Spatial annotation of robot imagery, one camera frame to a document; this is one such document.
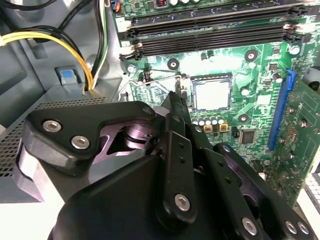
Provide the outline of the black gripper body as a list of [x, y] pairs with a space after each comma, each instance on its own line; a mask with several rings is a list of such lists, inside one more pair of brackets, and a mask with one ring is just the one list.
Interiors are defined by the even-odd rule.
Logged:
[[191, 157], [144, 156], [75, 193], [51, 240], [223, 240], [218, 182]]

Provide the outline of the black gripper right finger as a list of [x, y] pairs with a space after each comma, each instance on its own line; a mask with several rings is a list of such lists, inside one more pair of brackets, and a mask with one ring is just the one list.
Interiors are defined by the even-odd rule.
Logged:
[[228, 144], [211, 145], [199, 126], [191, 123], [181, 99], [181, 115], [195, 154], [214, 198], [209, 203], [228, 240], [313, 240], [314, 231]]

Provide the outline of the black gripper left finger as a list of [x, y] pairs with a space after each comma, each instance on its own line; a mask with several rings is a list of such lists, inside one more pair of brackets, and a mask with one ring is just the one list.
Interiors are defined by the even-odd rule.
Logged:
[[62, 206], [90, 184], [92, 165], [144, 151], [159, 155], [156, 211], [163, 222], [192, 223], [197, 216], [188, 105], [170, 92], [158, 107], [141, 101], [38, 109], [27, 115], [21, 171], [47, 203]]

